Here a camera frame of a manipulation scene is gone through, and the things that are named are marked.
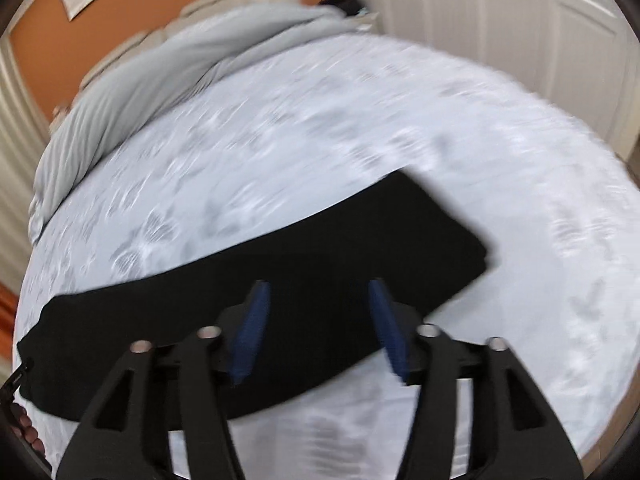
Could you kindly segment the person's left hand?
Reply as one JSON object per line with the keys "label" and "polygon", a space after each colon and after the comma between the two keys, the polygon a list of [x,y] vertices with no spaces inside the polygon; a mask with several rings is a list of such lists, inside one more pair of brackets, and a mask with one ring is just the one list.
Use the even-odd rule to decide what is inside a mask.
{"label": "person's left hand", "polygon": [[26,408],[20,404],[12,403],[11,412],[17,421],[17,425],[12,427],[14,434],[27,442],[34,452],[44,460],[46,458],[46,449],[39,437],[37,429],[27,414]]}

